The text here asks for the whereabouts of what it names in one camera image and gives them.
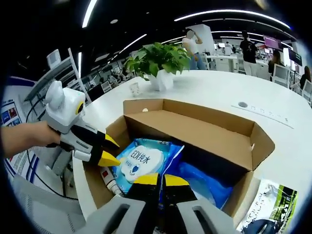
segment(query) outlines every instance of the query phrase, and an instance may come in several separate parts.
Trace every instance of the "human hand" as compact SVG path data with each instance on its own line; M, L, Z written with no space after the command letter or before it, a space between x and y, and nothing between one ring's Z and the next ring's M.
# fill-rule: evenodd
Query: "human hand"
M33 145L47 146L52 143L60 143L60 134L50 128L47 121L30 123L29 131Z

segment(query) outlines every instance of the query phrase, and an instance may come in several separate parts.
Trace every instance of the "woman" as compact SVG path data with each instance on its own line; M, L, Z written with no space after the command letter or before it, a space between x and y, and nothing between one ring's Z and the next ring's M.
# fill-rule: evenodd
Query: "woman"
M304 74L302 75L300 79L300 89L302 90L304 87L304 84L306 83L306 80L311 82L311 75L310 75L310 69L308 66L304 67Z
M272 81L272 76L274 72L274 64L284 66L284 64L281 61L281 54L277 50L273 51L273 58L272 60L269 61L269 73L271 74L270 81Z

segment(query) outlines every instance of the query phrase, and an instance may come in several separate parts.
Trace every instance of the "person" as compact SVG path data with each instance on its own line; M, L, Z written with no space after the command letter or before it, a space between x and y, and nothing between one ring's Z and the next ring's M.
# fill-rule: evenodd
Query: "person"
M60 134L52 130L46 121L40 121L21 123L12 127L1 127L1 139L4 157L10 158L33 146L59 144Z
M199 55L199 50L197 44L202 44L203 41L193 30L188 30L186 33L186 37L182 39L183 47L187 50L189 56L191 57L190 61L190 70L206 70L206 66L201 60Z
M275 64L284 66L284 64L281 61L281 54L277 50L273 51L273 58L272 58L272 60L269 61L269 73L271 74L270 81L272 81L272 76L273 76Z
M235 48L235 46L234 46L234 45L232 45L232 51L233 51L233 54L235 54L235 53L236 53L236 48Z
M304 67L304 74L302 75L300 79L300 89L302 90L304 87L304 84L306 83L306 80L311 82L311 74L310 74L310 68L308 66Z
M227 41L225 44L225 48L224 48L224 54L225 55L231 55L232 53L232 46L229 44L229 42Z
M246 31L243 31L242 35L244 40L240 43L239 47L243 51L244 69L247 75L255 77L257 74L257 64L255 61L257 47L249 40L248 33Z

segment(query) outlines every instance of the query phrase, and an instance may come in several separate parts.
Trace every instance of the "white robot part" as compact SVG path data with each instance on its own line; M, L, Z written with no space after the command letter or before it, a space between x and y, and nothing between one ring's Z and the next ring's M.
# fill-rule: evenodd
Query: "white robot part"
M54 81L46 94L46 113L61 126L70 126L83 109L85 98L83 92L62 88L60 81Z

